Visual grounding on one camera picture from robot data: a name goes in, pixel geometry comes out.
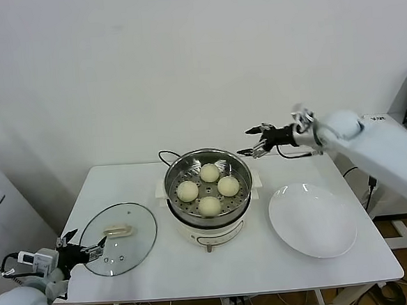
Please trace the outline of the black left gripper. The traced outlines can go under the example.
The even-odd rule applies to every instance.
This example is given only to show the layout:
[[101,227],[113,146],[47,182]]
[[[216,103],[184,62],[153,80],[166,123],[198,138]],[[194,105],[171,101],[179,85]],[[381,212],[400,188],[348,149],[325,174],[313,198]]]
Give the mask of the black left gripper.
[[68,246],[71,239],[76,235],[77,229],[67,232],[56,239],[56,251],[59,253],[57,267],[64,273],[69,274],[74,266],[93,262],[102,256],[107,237],[104,236],[97,244],[90,247],[80,245]]

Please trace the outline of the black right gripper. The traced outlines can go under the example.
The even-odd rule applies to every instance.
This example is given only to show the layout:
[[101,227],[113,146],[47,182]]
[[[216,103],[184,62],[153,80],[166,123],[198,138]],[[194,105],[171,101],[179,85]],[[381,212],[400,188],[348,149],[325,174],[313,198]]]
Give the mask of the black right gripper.
[[236,154],[253,157],[258,159],[267,155],[270,150],[277,146],[296,146],[293,136],[293,126],[287,125],[281,128],[275,128],[274,125],[269,123],[261,123],[256,127],[252,127],[245,131],[245,134],[260,134],[262,133],[262,139],[254,147],[238,150]]

